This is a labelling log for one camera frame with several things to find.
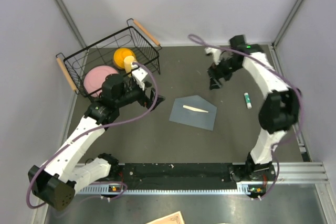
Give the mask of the cream paper letter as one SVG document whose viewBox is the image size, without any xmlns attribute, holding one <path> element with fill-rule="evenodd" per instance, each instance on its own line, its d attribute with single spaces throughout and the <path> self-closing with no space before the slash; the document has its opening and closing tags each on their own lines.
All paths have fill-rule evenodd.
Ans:
<svg viewBox="0 0 336 224">
<path fill-rule="evenodd" d="M 184 109 L 190 110 L 190 111 L 194 111 L 194 112 L 200 112 L 200 113 L 208 113 L 208 111 L 200 109 L 200 108 L 195 108 L 192 106 L 188 106 L 188 105 L 183 105 Z"/>
</svg>

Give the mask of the grey blue envelope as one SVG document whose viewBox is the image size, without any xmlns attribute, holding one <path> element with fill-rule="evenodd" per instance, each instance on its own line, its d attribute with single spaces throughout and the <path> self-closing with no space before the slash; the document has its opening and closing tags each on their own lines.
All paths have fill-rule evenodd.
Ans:
<svg viewBox="0 0 336 224">
<path fill-rule="evenodd" d="M 192 106 L 208 111 L 208 113 L 194 112 L 183 108 L 183 105 Z M 176 98 L 169 120 L 200 129 L 212 131 L 217 114 L 217 107 L 199 95 Z"/>
</svg>

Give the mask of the green white glue stick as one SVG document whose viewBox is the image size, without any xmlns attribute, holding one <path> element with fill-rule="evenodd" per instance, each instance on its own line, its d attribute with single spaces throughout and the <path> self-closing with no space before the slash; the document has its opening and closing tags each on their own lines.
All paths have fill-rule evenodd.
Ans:
<svg viewBox="0 0 336 224">
<path fill-rule="evenodd" d="M 250 96 L 249 96 L 248 93 L 244 93 L 244 99 L 245 99 L 247 108 L 251 109 L 252 108 L 252 104 L 251 104 Z"/>
</svg>

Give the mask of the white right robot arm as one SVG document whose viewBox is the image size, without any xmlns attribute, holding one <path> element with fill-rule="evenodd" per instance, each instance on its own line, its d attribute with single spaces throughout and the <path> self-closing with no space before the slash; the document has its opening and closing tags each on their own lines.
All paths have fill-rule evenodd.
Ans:
<svg viewBox="0 0 336 224">
<path fill-rule="evenodd" d="M 230 39 L 231 56 L 223 58 L 223 50 L 206 47 L 205 53 L 213 59 L 207 73 L 209 88 L 222 87 L 221 80 L 230 80 L 239 69 L 247 70 L 259 86 L 264 102 L 258 114 L 261 127 L 254 148 L 248 153 L 244 167 L 234 168 L 232 180 L 258 179 L 271 168 L 273 154 L 282 138 L 298 122 L 300 92 L 290 87 L 275 73 L 265 51 L 259 44 L 247 44 L 244 35 Z"/>
</svg>

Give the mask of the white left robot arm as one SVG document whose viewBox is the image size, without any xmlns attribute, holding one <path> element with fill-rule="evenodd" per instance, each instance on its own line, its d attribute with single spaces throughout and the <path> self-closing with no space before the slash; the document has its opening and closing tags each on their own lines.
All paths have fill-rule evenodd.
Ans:
<svg viewBox="0 0 336 224">
<path fill-rule="evenodd" d="M 48 204 L 62 211 L 83 188 L 102 178 L 117 178 L 119 168 L 108 154 L 101 154 L 82 168 L 76 168 L 76 165 L 108 128 L 137 121 L 164 101 L 164 97 L 156 92 L 158 85 L 150 71 L 138 68 L 131 72 L 131 76 L 130 84 L 126 84 L 120 74 L 107 76 L 98 99 L 89 105 L 60 149 L 41 166 L 31 167 L 26 193 L 28 208 L 40 207 L 31 204 L 30 196 L 34 195 L 42 200 L 42 205 Z M 120 108 L 134 102 L 146 111 L 135 118 L 117 122 Z"/>
</svg>

